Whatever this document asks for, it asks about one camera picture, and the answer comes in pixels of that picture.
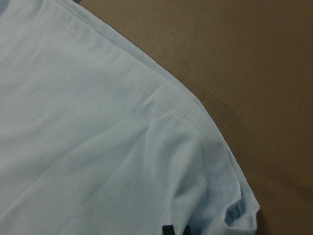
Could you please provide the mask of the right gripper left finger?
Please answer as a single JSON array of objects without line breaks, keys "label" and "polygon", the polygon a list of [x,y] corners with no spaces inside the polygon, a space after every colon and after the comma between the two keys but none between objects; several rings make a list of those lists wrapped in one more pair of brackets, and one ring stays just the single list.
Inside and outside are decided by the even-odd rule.
[{"label": "right gripper left finger", "polygon": [[162,227],[162,235],[175,235],[173,225],[164,225]]}]

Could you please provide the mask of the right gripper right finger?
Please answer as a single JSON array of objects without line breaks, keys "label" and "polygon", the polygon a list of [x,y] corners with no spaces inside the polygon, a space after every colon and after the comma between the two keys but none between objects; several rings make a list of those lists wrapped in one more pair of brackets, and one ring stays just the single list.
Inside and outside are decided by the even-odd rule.
[{"label": "right gripper right finger", "polygon": [[191,235],[191,229],[188,225],[185,227],[183,235]]}]

